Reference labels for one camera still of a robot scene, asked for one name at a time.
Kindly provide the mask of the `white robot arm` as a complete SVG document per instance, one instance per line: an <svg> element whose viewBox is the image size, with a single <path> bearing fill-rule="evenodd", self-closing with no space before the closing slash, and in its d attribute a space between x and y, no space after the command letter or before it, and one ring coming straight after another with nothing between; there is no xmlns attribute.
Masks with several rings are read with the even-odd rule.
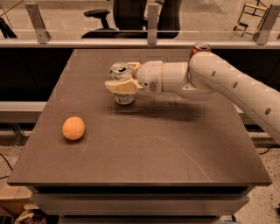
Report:
<svg viewBox="0 0 280 224"><path fill-rule="evenodd" d="M117 62L111 67L108 91L116 95L172 92L207 100L226 96L253 122L280 143L280 92L242 73L211 52L196 52L187 62Z"/></svg>

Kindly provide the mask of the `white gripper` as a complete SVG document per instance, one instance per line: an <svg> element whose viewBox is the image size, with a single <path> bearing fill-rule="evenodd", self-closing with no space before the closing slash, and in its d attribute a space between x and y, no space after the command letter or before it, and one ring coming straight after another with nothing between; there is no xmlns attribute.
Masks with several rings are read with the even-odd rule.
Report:
<svg viewBox="0 0 280 224"><path fill-rule="evenodd" d="M106 81L108 91L119 95L133 95L139 90L150 95L162 93L163 61L148 61L142 65L139 62L128 62L128 65L130 79Z"/></svg>

